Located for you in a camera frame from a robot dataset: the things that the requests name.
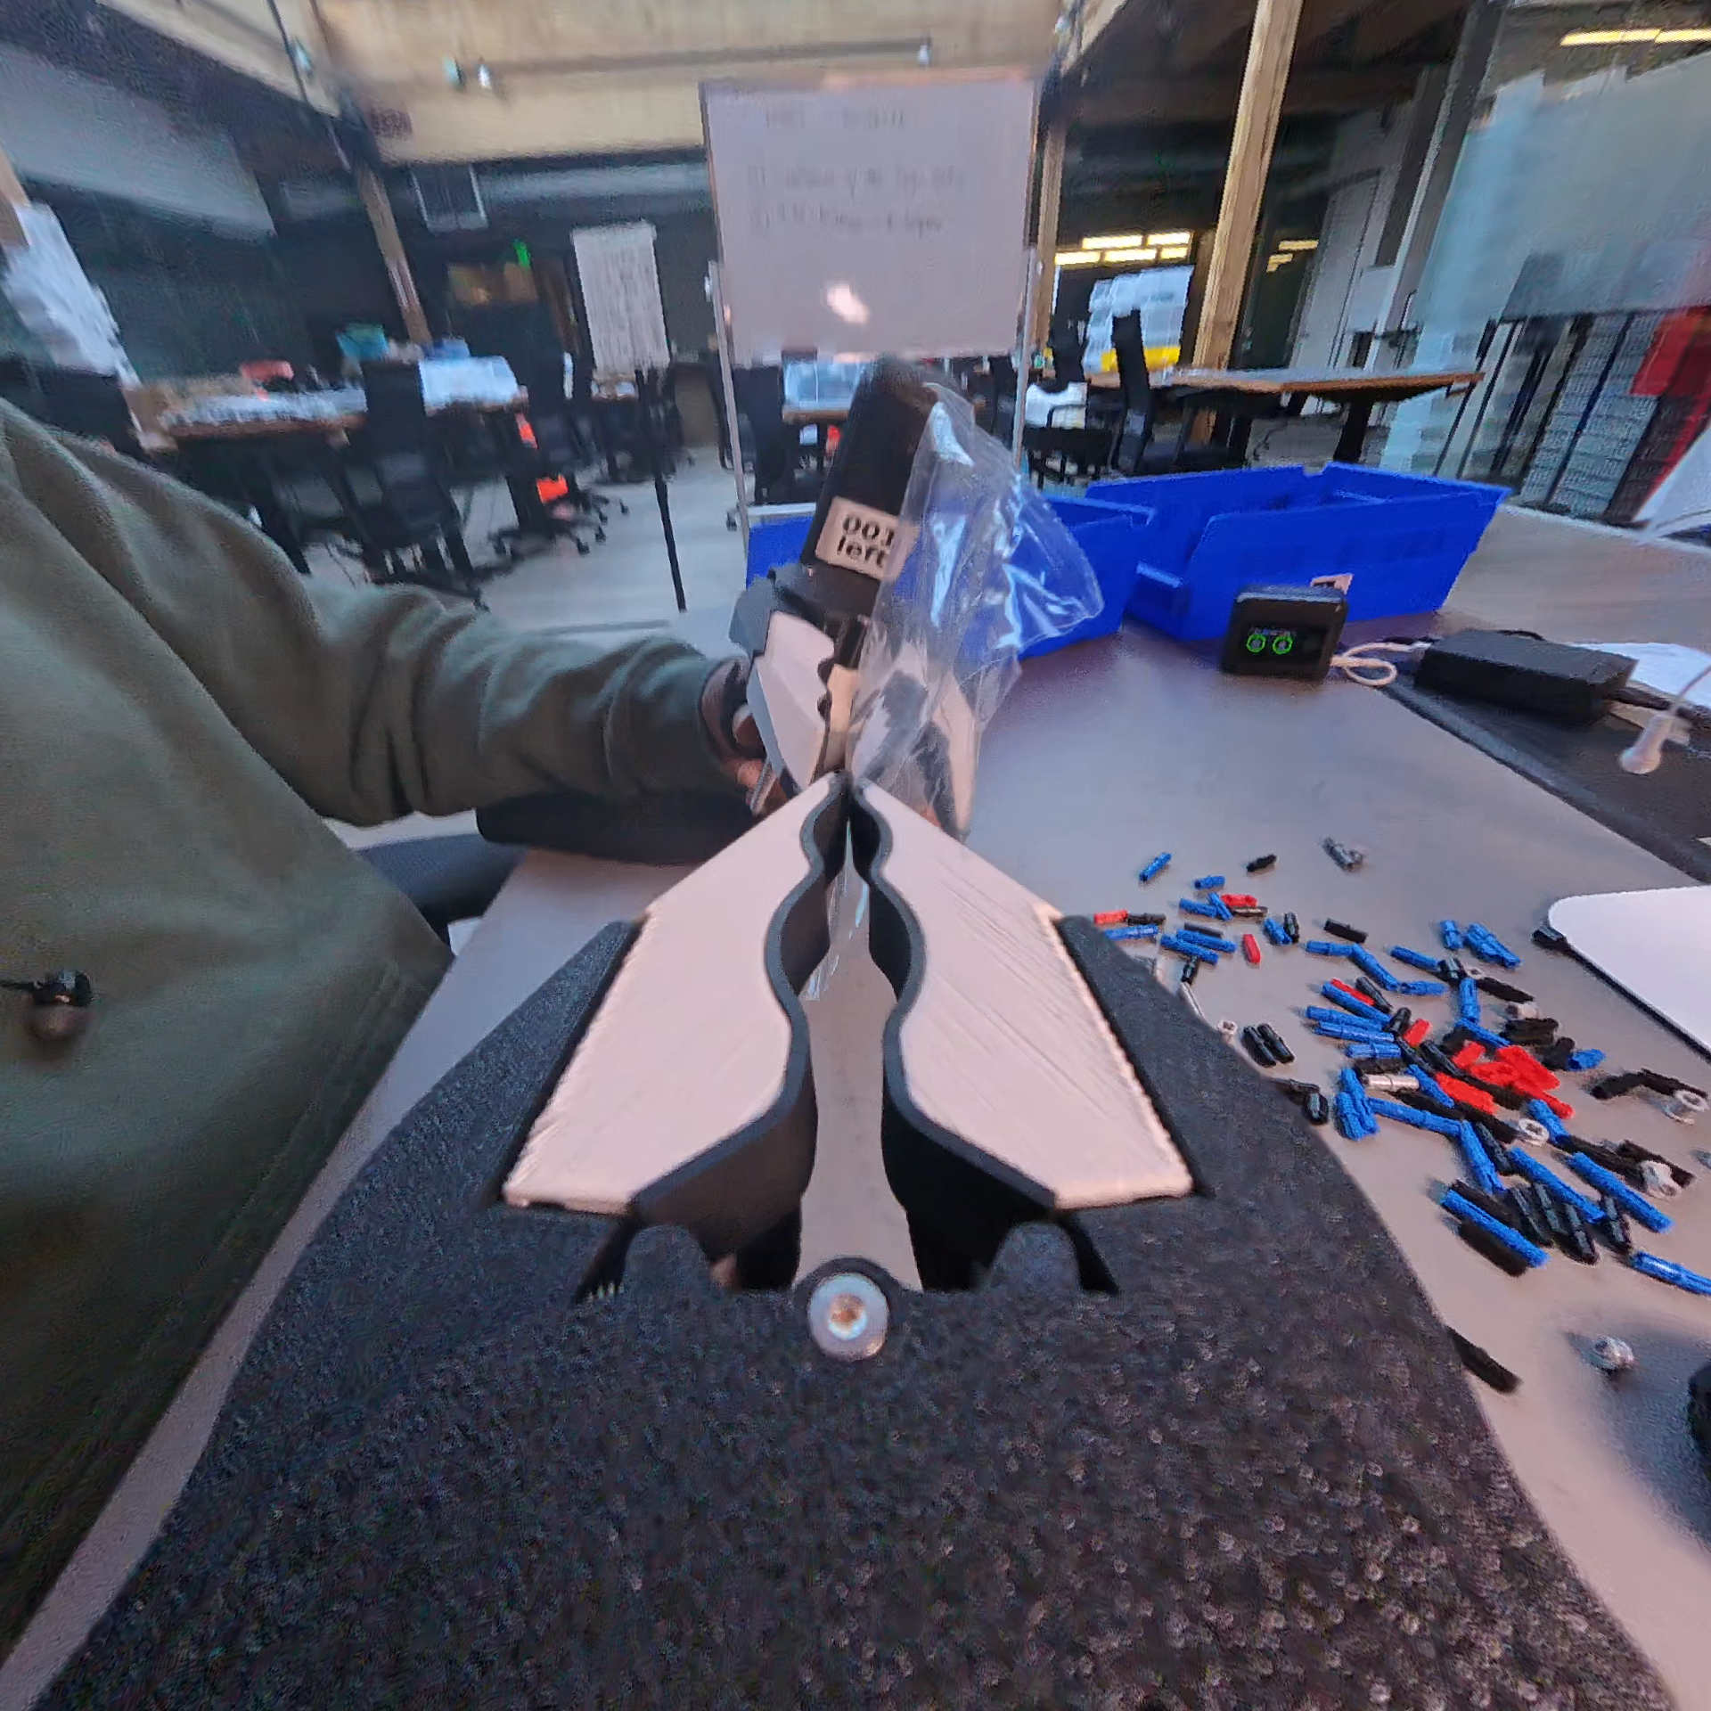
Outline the white booklet stand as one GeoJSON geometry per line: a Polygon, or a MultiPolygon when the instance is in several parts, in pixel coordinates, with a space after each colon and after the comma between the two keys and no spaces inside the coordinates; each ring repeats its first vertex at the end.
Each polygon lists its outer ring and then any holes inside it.
{"type": "Polygon", "coordinates": [[[1636,686],[1596,730],[1617,747],[1594,764],[1591,801],[1681,880],[1561,898],[1546,925],[1594,972],[1707,1052],[1707,650],[1614,643],[1614,653],[1636,660],[1636,686]]]}

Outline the pile of small toy parts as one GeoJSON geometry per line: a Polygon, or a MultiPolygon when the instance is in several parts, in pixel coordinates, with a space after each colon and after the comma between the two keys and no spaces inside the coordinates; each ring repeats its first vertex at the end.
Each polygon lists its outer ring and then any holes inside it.
{"type": "Polygon", "coordinates": [[[1163,843],[1147,887],[1126,838],[1050,883],[1064,915],[1162,917],[1074,938],[1104,970],[1162,964],[1153,995],[1114,972],[1114,1006],[1205,1179],[1169,1211],[1082,1216],[1116,1283],[1222,1338],[1242,1323],[1289,1385],[1324,1371],[1402,1410],[1404,1346],[1456,1360],[1438,1323],[1519,1378],[1514,1414],[1651,1408],[1683,1435],[1707,1296],[1633,1258],[1707,1278],[1707,1111],[1591,1089],[1636,1069],[1707,1089],[1707,1059],[1530,941],[1553,902],[1683,877],[1583,823],[1493,853],[1405,835],[1359,870],[1279,835],[1163,843]]]}

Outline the person's left forearm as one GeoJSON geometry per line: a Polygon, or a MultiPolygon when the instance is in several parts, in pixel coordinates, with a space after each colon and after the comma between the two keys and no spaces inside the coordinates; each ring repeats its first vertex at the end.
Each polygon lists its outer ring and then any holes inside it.
{"type": "Polygon", "coordinates": [[[319,815],[379,824],[545,790],[738,784],[700,727],[714,659],[507,629],[420,589],[302,575],[223,506],[6,405],[6,603],[96,623],[93,660],[150,701],[175,667],[319,815]]]}

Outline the black digital timer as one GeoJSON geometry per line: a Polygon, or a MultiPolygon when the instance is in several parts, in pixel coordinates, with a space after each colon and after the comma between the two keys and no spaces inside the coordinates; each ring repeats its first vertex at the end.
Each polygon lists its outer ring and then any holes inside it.
{"type": "Polygon", "coordinates": [[[1346,617],[1346,589],[1332,582],[1243,588],[1231,600],[1218,670],[1321,684],[1331,674],[1346,617]]]}

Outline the person's left hand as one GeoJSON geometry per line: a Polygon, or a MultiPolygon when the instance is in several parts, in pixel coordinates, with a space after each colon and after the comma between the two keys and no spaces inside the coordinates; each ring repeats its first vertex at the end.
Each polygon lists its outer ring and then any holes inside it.
{"type": "Polygon", "coordinates": [[[699,709],[719,768],[754,801],[758,790],[772,780],[772,762],[747,701],[751,674],[747,656],[717,660],[700,686],[699,709]]]}

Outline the white whiteboard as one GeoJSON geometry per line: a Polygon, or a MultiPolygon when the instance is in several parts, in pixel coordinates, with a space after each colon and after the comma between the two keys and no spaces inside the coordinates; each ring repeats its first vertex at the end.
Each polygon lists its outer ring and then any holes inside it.
{"type": "Polygon", "coordinates": [[[1007,354],[1022,373],[1037,119],[1040,76],[1019,66],[700,84],[719,367],[758,501],[781,494],[795,437],[782,386],[762,405],[738,371],[1007,354]]]}

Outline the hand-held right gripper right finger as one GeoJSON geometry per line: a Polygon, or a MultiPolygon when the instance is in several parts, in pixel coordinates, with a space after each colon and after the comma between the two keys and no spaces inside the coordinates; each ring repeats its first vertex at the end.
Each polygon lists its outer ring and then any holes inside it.
{"type": "Polygon", "coordinates": [[[1047,1212],[1184,1198],[1191,1167],[1062,915],[874,783],[853,790],[869,959],[894,1010],[906,1166],[952,1166],[1047,1212]]]}

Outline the black power brick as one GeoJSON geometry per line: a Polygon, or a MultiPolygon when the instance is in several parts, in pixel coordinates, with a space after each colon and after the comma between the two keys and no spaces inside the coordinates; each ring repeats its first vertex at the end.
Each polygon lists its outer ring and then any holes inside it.
{"type": "Polygon", "coordinates": [[[1425,646],[1413,686],[1584,729],[1626,693],[1633,673],[1636,660],[1625,653],[1516,629],[1458,629],[1425,646]]]}

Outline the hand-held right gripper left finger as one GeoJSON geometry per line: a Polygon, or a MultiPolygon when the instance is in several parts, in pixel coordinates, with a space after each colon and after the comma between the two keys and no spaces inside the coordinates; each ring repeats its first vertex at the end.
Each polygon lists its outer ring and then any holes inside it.
{"type": "Polygon", "coordinates": [[[639,917],[502,1190],[631,1225],[786,1225],[816,1166],[801,991],[849,791],[823,777],[639,917]]]}

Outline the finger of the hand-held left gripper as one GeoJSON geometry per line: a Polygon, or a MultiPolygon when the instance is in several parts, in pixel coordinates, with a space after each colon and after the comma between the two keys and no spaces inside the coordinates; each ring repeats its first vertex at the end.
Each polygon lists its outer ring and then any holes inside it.
{"type": "Polygon", "coordinates": [[[816,783],[832,742],[834,641],[818,626],[772,610],[752,656],[747,702],[786,797],[816,783]]]}

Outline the clear plastic bag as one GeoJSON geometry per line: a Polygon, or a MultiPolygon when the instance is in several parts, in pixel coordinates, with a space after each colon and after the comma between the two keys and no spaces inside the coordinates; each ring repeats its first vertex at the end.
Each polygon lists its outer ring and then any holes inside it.
{"type": "Polygon", "coordinates": [[[1027,629],[1101,608],[1082,551],[1057,539],[1080,582],[1062,608],[1014,562],[1043,496],[972,405],[936,386],[902,509],[909,554],[887,582],[853,667],[845,767],[957,843],[973,827],[987,727],[1021,674],[1027,629]]]}

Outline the grey desk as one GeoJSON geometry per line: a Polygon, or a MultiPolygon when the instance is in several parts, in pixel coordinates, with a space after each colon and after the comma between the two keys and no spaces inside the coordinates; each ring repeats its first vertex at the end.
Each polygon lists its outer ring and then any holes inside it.
{"type": "MultiPolygon", "coordinates": [[[[6,603],[6,791],[285,777],[6,603]]],[[[1216,677],[1126,629],[1040,659],[968,843],[1064,943],[1191,1167],[1047,1212],[906,1166],[853,856],[801,991],[816,1166],[786,1225],[513,1207],[637,928],[593,931],[383,1133],[289,1264],[182,1494],[23,1707],[1707,1707],[1686,1428],[1514,1414],[1456,1331],[1404,1405],[1265,1372],[1123,1290],[1083,1212],[1205,1190],[1050,883],[1076,849],[1586,824],[1378,693],[1216,677]]]]}

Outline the blue plastic bin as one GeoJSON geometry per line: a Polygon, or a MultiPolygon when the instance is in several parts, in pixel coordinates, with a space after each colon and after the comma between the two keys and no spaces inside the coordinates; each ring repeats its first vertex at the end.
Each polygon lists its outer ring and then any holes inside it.
{"type": "Polygon", "coordinates": [[[1339,588],[1356,623],[1438,610],[1510,491],[1332,461],[1096,481],[1083,499],[1141,526],[1126,615],[1201,643],[1259,585],[1339,588]]]}
{"type": "MultiPolygon", "coordinates": [[[[814,506],[773,506],[752,515],[745,545],[745,585],[765,580],[772,570],[795,565],[809,541],[814,506]]],[[[1082,551],[1091,579],[1101,589],[1101,608],[1083,608],[1071,626],[1068,617],[1050,617],[1050,629],[1027,629],[1021,660],[1062,653],[1064,649],[1116,634],[1141,575],[1143,536],[1136,518],[1116,506],[1101,506],[1082,499],[1037,496],[1015,548],[1015,575],[1030,579],[1060,608],[1071,601],[1080,585],[1071,562],[1057,539],[1082,551]]]]}

